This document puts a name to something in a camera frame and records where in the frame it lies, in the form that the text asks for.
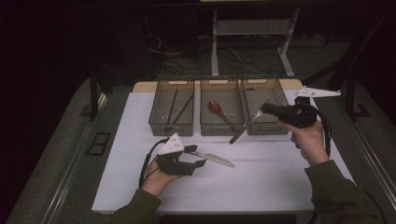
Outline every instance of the dark background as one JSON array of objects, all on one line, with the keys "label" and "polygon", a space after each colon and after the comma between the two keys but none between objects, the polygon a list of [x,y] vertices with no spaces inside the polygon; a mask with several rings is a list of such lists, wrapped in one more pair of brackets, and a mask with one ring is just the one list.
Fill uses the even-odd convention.
[{"label": "dark background", "polygon": [[[74,4],[0,2],[0,223],[6,222],[74,92],[92,72],[104,91],[155,74],[146,50],[145,13],[97,13],[80,10]],[[352,38],[364,34],[382,12],[379,4],[303,7],[295,35],[326,35],[331,41]],[[380,27],[354,68],[360,74],[358,80],[394,123],[395,14],[393,11]],[[157,22],[153,30],[168,35],[170,42],[183,40],[179,43],[189,46],[185,50],[192,54],[194,38],[210,35],[206,33],[211,30],[208,11],[179,12],[170,18],[162,10],[155,15],[162,23]],[[184,23],[178,28],[190,30],[171,34],[167,25],[180,19]]]}]

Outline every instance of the white tabletop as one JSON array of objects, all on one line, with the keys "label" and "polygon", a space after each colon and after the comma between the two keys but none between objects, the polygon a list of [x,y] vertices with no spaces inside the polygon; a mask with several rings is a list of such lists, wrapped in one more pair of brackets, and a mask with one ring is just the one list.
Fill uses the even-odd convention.
[{"label": "white tabletop", "polygon": [[[293,104],[296,91],[285,91]],[[149,127],[154,92],[132,92],[104,170],[92,210],[112,214],[129,203],[138,188],[140,171],[151,147],[164,137],[156,137]],[[218,155],[235,168],[207,161],[192,176],[173,182],[160,196],[159,214],[263,214],[297,213],[313,210],[311,186],[304,172],[308,166],[290,134],[250,136],[244,133],[233,145],[231,136],[201,136],[200,94],[194,97],[192,137],[180,137],[185,146]],[[152,158],[161,148],[154,151]],[[352,179],[334,142],[335,160],[346,178]],[[182,155],[181,161],[201,160]]]}]

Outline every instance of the stand leg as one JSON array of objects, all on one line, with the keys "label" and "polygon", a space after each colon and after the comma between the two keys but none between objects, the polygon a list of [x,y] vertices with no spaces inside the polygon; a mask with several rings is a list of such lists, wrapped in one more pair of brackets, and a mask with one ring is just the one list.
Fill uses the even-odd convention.
[{"label": "stand leg", "polygon": [[213,36],[212,36],[212,76],[219,75],[219,61],[218,61],[218,11],[213,11]]},{"label": "stand leg", "polygon": [[279,54],[280,61],[282,62],[283,67],[285,68],[285,71],[286,71],[286,75],[288,77],[294,77],[294,73],[293,73],[293,70],[291,69],[289,59],[286,56],[286,52],[288,51],[288,47],[289,47],[291,38],[293,36],[294,27],[296,26],[299,13],[300,13],[300,8],[299,7],[295,8],[293,11],[293,15],[291,17],[288,31],[286,32],[285,43],[283,44],[283,46],[281,48],[277,49],[277,53]]}]

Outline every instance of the person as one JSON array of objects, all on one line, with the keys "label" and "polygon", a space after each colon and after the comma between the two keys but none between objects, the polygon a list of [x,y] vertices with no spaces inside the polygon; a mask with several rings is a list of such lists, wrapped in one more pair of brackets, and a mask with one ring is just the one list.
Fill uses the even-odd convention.
[{"label": "person", "polygon": [[[371,198],[352,181],[343,177],[335,162],[329,159],[323,141],[320,121],[308,128],[296,128],[280,121],[280,126],[292,132],[291,141],[299,146],[308,161],[305,172],[312,185],[312,203],[320,223],[383,223]],[[110,223],[154,223],[161,201],[157,198],[179,175],[167,175],[158,169],[155,159],[147,169],[141,189],[131,202],[117,210]]]}]

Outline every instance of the black cable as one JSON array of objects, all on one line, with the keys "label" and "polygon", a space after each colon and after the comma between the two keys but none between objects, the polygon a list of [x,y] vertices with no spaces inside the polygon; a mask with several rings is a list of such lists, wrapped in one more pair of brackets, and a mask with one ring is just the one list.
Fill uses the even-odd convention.
[{"label": "black cable", "polygon": [[[176,64],[177,66],[170,65],[170,64],[166,64],[167,62],[169,62],[169,63],[174,63],[174,64]],[[167,68],[172,68],[172,69],[174,69],[175,71],[178,71],[182,76],[185,75],[184,67],[183,67],[181,64],[179,64],[179,63],[173,62],[172,60],[166,60],[165,62],[163,62],[163,66],[166,66]]]},{"label": "black cable", "polygon": [[140,172],[140,177],[139,177],[139,188],[141,189],[143,186],[143,182],[145,181],[145,173],[146,173],[146,169],[148,168],[149,165],[149,159],[151,158],[151,154],[154,151],[154,149],[160,144],[160,143],[166,143],[169,140],[169,138],[165,138],[162,139],[160,141],[158,141],[156,144],[154,144],[154,146],[151,148],[151,150],[149,151],[149,153],[146,155],[145,158],[145,162],[143,163],[142,166],[142,171]]},{"label": "black cable", "polygon": [[224,58],[223,58],[223,57],[224,57],[224,58],[227,58],[227,56],[225,56],[224,54],[218,52],[218,58],[219,58],[224,64],[226,64],[227,66],[229,66],[229,67],[231,67],[231,68],[245,68],[244,65],[235,66],[235,65],[232,65],[232,64],[230,64],[230,63],[226,63],[226,62],[224,61]]},{"label": "black cable", "polygon": [[160,167],[157,167],[155,170],[151,171],[148,175],[146,175],[146,177],[143,179],[143,183],[146,181],[146,179],[151,176],[152,174],[154,174],[154,172],[158,171],[160,169]]},{"label": "black cable", "polygon": [[251,54],[249,54],[247,51],[245,51],[245,50],[241,50],[241,49],[240,49],[239,51],[242,51],[243,53],[245,53],[245,54],[250,58],[250,61],[249,61],[249,62],[246,62],[242,57],[240,57],[240,59],[238,59],[239,56],[236,57],[236,53],[233,52],[233,50],[232,50],[230,47],[227,47],[227,46],[224,45],[224,47],[219,47],[219,49],[226,49],[227,52],[230,53],[233,57],[228,57],[228,56],[226,56],[226,55],[223,55],[223,56],[224,56],[225,58],[231,60],[231,61],[236,61],[236,62],[243,63],[243,64],[252,64],[252,63],[255,62],[254,57],[253,57]]},{"label": "black cable", "polygon": [[168,61],[168,62],[170,62],[170,63],[174,63],[174,64],[178,65],[178,66],[179,66],[180,68],[182,68],[182,69],[186,69],[186,70],[198,70],[198,69],[201,69],[201,68],[205,67],[205,66],[207,65],[207,63],[209,62],[209,59],[210,59],[210,54],[208,54],[208,56],[206,57],[204,63],[203,63],[202,65],[199,65],[198,67],[186,67],[186,66],[183,66],[183,65],[180,64],[180,63],[176,63],[176,62],[174,62],[174,61],[172,61],[172,60],[170,60],[170,59],[167,59],[166,61]]},{"label": "black cable", "polygon": [[169,68],[167,68],[167,67],[162,67],[162,66],[160,66],[160,68],[163,69],[164,71],[168,71],[171,75],[173,75],[173,76],[175,76],[175,77],[178,77],[178,74],[175,73],[174,71],[172,71],[171,69],[169,69]]},{"label": "black cable", "polygon": [[[326,154],[330,158],[330,154],[331,154],[330,145],[331,145],[331,141],[332,141],[332,126],[330,125],[330,122],[327,120],[326,116],[322,112],[320,112],[318,109],[316,109],[316,110],[318,112],[321,123],[323,125],[324,145],[325,145]],[[312,217],[307,222],[307,224],[314,224],[315,221],[317,220],[317,218],[318,218],[318,212],[316,209],[314,209]]]},{"label": "black cable", "polygon": [[184,76],[184,74],[180,71],[178,71],[174,66],[169,66],[167,64],[163,64],[163,68],[168,70],[168,71],[175,71],[174,74],[176,74],[176,76]]}]

